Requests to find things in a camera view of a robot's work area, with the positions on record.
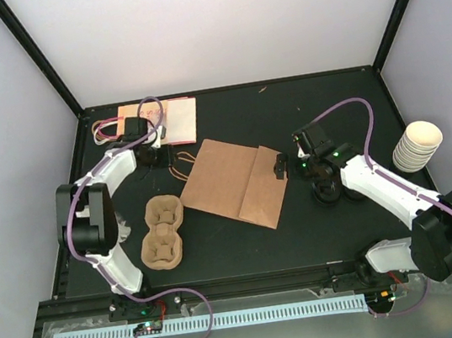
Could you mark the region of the perforated white metal rail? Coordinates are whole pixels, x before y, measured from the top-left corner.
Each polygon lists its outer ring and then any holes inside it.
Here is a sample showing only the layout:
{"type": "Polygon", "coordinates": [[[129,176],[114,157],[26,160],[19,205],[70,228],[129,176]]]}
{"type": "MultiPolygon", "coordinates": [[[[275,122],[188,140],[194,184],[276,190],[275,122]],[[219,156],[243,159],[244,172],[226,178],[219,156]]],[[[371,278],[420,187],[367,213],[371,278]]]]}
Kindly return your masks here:
{"type": "Polygon", "coordinates": [[[98,329],[59,333],[53,338],[162,338],[174,335],[201,333],[268,323],[303,320],[325,315],[365,313],[369,307],[364,295],[341,296],[256,309],[239,309],[158,323],[116,325],[98,329]]]}

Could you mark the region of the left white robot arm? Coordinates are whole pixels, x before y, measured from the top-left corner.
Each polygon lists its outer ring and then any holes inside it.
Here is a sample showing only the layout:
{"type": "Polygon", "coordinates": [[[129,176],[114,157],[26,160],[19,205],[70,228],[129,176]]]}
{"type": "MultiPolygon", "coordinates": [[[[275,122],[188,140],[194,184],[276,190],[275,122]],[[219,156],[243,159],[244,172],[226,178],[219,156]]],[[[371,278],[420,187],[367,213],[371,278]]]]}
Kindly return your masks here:
{"type": "Polygon", "coordinates": [[[71,184],[56,190],[56,227],[59,244],[78,261],[103,277],[112,293],[127,295],[126,307],[143,317],[156,308],[156,295],[142,288],[143,272],[125,254],[112,195],[138,166],[136,152],[149,139],[159,140],[163,111],[146,134],[129,144],[107,149],[96,166],[71,184]]]}

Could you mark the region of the stack of white paper cups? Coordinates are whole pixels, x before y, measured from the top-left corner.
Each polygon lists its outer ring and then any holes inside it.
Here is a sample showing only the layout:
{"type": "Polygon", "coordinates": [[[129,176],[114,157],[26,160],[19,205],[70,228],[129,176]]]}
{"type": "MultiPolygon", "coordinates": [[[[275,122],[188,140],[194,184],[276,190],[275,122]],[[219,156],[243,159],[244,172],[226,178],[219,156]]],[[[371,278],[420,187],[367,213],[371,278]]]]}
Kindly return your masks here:
{"type": "Polygon", "coordinates": [[[392,153],[392,162],[401,172],[422,170],[443,142],[442,131],[428,121],[413,121],[404,131],[392,153]]]}

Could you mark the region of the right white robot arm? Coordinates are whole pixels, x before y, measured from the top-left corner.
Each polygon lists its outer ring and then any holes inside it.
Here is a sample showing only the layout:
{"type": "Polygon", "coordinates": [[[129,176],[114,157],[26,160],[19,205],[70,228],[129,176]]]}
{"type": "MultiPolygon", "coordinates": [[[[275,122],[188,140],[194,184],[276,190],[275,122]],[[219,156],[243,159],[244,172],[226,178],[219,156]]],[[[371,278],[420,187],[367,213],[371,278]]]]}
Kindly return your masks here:
{"type": "Polygon", "coordinates": [[[335,144],[318,124],[293,133],[296,170],[311,182],[318,203],[368,198],[392,213],[409,236],[378,240],[357,255],[358,280],[375,286],[388,272],[420,272],[442,282],[452,275],[452,192],[420,187],[374,163],[355,145],[335,144]]]}

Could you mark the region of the brown paper bag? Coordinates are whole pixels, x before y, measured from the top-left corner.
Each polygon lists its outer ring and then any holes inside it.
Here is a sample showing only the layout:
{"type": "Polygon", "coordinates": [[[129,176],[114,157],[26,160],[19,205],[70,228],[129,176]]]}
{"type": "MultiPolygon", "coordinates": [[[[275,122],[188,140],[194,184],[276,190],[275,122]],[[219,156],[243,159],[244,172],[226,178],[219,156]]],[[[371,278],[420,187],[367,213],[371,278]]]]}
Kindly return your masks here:
{"type": "Polygon", "coordinates": [[[204,139],[180,200],[190,209],[276,229],[287,186],[274,172],[277,156],[262,145],[204,139]]]}

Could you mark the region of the black coffee cup lid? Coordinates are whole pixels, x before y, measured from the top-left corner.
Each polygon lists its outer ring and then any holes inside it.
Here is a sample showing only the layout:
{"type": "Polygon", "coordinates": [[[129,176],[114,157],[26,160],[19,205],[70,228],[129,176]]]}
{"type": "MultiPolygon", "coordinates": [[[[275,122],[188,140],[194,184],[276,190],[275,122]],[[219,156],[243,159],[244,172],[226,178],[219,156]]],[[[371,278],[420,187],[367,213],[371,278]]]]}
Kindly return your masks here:
{"type": "Polygon", "coordinates": [[[354,203],[362,202],[366,199],[364,194],[359,193],[358,191],[355,191],[353,189],[349,189],[348,187],[343,188],[343,194],[346,199],[354,203]]]}
{"type": "Polygon", "coordinates": [[[333,180],[314,181],[311,185],[313,197],[321,205],[334,205],[342,196],[339,183],[333,180]]]}

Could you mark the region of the printed orange paper bag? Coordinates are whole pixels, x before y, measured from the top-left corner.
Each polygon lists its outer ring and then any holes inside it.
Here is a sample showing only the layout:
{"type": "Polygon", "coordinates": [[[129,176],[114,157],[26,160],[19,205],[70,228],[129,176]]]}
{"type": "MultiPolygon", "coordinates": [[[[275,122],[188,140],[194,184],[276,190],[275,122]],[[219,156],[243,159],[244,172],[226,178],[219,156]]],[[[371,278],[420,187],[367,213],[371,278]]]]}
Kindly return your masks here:
{"type": "MultiPolygon", "coordinates": [[[[197,140],[196,98],[173,98],[162,100],[163,128],[161,144],[187,145],[197,140]]],[[[116,117],[98,120],[91,126],[94,144],[105,145],[129,134],[128,119],[137,116],[138,105],[127,104],[118,107],[116,117]]]]}

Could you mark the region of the brown pulp cup carrier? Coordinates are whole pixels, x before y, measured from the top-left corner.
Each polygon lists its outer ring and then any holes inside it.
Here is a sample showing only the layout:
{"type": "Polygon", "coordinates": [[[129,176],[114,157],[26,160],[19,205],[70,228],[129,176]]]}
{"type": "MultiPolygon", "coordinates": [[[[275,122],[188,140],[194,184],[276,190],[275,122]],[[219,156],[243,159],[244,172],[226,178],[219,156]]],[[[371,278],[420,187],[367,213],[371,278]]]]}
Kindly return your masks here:
{"type": "Polygon", "coordinates": [[[151,198],[145,210],[149,231],[142,241],[141,260],[154,271],[173,270],[183,259],[178,228],[183,223],[184,206],[177,196],[168,194],[151,198]]]}

